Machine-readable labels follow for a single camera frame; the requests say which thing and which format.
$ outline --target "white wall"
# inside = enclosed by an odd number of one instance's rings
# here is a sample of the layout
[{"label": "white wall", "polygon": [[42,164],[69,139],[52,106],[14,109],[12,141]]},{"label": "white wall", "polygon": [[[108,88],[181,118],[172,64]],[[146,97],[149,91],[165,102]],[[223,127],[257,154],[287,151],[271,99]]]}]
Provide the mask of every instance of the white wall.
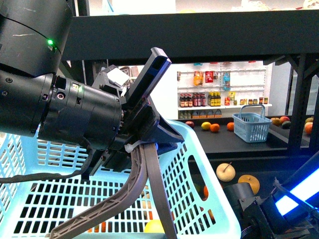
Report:
[{"label": "white wall", "polygon": [[272,83],[269,96],[269,100],[273,104],[273,107],[269,108],[268,115],[283,116],[286,110],[291,65],[290,63],[285,63],[281,66],[273,65]]}]

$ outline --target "wall shelf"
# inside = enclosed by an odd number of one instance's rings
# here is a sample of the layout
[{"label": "wall shelf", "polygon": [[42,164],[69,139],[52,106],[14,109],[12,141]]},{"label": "wall shelf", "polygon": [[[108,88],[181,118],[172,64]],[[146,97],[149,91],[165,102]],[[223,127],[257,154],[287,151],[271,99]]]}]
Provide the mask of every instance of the wall shelf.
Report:
[{"label": "wall shelf", "polygon": [[[264,104],[264,107],[271,107],[272,104]],[[217,109],[235,109],[235,108],[242,108],[241,105],[236,106],[201,106],[201,107],[178,107],[179,111],[194,111],[194,110],[217,110]]]}]

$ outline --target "light blue plastic basket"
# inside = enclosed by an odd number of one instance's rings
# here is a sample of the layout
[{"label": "light blue plastic basket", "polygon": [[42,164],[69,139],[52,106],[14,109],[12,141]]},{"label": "light blue plastic basket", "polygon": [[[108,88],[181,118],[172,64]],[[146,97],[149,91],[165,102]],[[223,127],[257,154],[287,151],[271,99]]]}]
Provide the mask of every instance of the light blue plastic basket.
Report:
[{"label": "light blue plastic basket", "polygon": [[[159,157],[178,238],[239,239],[239,223],[195,132],[183,123],[169,123],[185,139],[184,143],[178,144],[178,149]],[[86,158],[85,150],[80,147],[10,134],[6,135],[0,153],[1,177],[36,172],[71,173],[81,167]],[[206,201],[201,200],[192,182],[188,168],[190,157],[195,159],[209,189]],[[0,238],[45,236],[68,218],[116,193],[127,180],[129,172],[117,173],[100,168],[90,182],[75,177],[1,185]],[[163,234],[143,233],[150,221],[150,212],[154,218],[156,216],[148,182],[143,195],[121,214],[77,238],[106,238],[107,233],[107,238],[111,239],[162,239]]]},{"label": "light blue plastic basket", "polygon": [[[245,107],[261,106],[261,114],[242,113]],[[272,121],[265,117],[265,107],[263,105],[248,105],[240,109],[239,114],[233,114],[234,133],[247,143],[265,142]]]}]

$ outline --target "snack package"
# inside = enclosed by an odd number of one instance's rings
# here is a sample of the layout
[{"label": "snack package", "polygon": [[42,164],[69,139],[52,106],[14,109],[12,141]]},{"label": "snack package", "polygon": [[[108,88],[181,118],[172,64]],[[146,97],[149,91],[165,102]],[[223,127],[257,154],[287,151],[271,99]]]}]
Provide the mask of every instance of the snack package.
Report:
[{"label": "snack package", "polygon": [[225,71],[223,75],[224,90],[230,91],[230,71]]},{"label": "snack package", "polygon": [[195,71],[194,72],[194,79],[193,83],[195,86],[202,86],[203,85],[203,73],[201,71]]},{"label": "snack package", "polygon": [[213,83],[214,82],[214,72],[206,71],[205,72],[205,83]]},{"label": "snack package", "polygon": [[235,95],[236,95],[236,92],[234,92],[234,91],[228,92],[228,97],[230,98],[230,101],[235,100]]}]

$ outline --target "black cable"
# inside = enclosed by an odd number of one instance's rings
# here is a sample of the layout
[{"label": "black cable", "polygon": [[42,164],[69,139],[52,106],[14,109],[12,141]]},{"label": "black cable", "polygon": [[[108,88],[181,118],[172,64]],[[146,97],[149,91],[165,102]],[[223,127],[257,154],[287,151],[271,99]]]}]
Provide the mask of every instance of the black cable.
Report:
[{"label": "black cable", "polygon": [[9,178],[0,178],[0,183],[20,183],[20,182],[29,182],[29,181],[37,181],[37,180],[59,180],[59,179],[67,179],[72,178],[77,175],[83,174],[86,169],[89,167],[94,151],[91,147],[90,142],[83,138],[81,142],[81,146],[86,148],[87,151],[87,158],[81,166],[80,170],[75,170],[73,173],[68,175],[61,175],[59,173],[34,173],[34,174],[27,174],[27,175],[15,175]]},{"label": "black cable", "polygon": [[245,228],[244,230],[241,231],[241,239],[243,239],[245,236],[247,236],[248,234],[252,233],[254,231],[254,227],[253,226],[249,226],[247,228]]}]

